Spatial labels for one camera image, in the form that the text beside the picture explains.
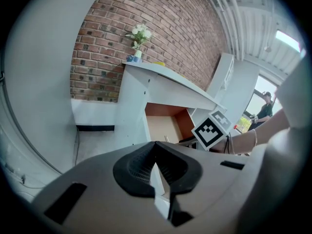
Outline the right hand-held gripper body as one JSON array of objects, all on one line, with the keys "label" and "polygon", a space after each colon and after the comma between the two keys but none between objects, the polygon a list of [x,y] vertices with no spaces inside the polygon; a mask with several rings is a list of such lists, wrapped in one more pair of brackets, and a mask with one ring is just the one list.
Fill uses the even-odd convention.
[{"label": "right hand-held gripper body", "polygon": [[219,110],[186,109],[177,114],[179,145],[215,153],[231,151],[232,123]]}]

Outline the white shelf cabinet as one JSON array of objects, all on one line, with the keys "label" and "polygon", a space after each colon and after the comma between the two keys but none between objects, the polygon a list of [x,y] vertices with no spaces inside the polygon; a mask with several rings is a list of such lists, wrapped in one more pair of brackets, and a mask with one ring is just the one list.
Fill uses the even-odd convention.
[{"label": "white shelf cabinet", "polygon": [[213,78],[206,90],[225,111],[232,125],[246,110],[259,76],[260,68],[248,61],[238,61],[232,54],[222,53]]}]

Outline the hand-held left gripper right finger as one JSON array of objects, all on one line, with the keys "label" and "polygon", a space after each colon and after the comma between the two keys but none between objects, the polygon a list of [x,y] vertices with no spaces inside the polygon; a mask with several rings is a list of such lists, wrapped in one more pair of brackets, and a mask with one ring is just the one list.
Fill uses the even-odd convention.
[{"label": "hand-held left gripper right finger", "polygon": [[197,160],[203,173],[191,192],[176,197],[181,210],[193,218],[157,234],[243,234],[238,227],[241,210],[257,180],[266,146],[254,147],[250,156],[236,156],[160,144]]}]

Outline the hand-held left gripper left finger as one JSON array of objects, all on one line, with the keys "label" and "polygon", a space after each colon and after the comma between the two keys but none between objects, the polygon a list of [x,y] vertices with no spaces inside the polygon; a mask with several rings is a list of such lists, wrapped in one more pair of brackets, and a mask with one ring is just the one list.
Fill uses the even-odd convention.
[{"label": "hand-held left gripper left finger", "polygon": [[164,234],[174,229],[153,198],[129,195],[115,181],[114,164],[144,144],[86,159],[44,187],[31,206],[65,234]]}]

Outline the white flower bouquet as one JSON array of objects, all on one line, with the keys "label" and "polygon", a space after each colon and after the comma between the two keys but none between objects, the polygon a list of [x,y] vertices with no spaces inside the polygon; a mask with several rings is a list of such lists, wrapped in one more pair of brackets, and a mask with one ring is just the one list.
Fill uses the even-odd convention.
[{"label": "white flower bouquet", "polygon": [[125,37],[133,41],[132,48],[139,50],[140,47],[152,38],[153,34],[145,24],[136,25],[132,31],[125,35]]}]

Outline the white desk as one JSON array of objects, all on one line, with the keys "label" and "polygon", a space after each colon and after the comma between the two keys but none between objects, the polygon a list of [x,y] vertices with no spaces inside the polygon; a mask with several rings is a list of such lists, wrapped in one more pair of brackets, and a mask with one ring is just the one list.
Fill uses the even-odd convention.
[{"label": "white desk", "polygon": [[145,116],[148,102],[227,111],[204,90],[169,68],[154,63],[126,62],[115,111],[116,149],[151,140]]}]

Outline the person's right forearm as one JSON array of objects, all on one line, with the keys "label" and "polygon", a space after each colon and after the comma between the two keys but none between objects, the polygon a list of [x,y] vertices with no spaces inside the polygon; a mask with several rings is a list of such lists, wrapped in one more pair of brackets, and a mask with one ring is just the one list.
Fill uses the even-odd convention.
[{"label": "person's right forearm", "polygon": [[209,151],[231,155],[247,154],[255,146],[268,143],[272,136],[287,128],[289,128],[289,122],[284,110],[281,109],[257,128],[234,137],[227,137]]}]

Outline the ceiling light panel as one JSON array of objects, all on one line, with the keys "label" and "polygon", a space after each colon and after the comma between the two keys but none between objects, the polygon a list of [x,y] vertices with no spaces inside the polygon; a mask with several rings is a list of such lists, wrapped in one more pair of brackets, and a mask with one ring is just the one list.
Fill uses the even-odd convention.
[{"label": "ceiling light panel", "polygon": [[300,44],[298,41],[290,37],[289,35],[285,34],[284,32],[277,30],[275,38],[282,41],[283,43],[287,44],[294,50],[300,53]]}]

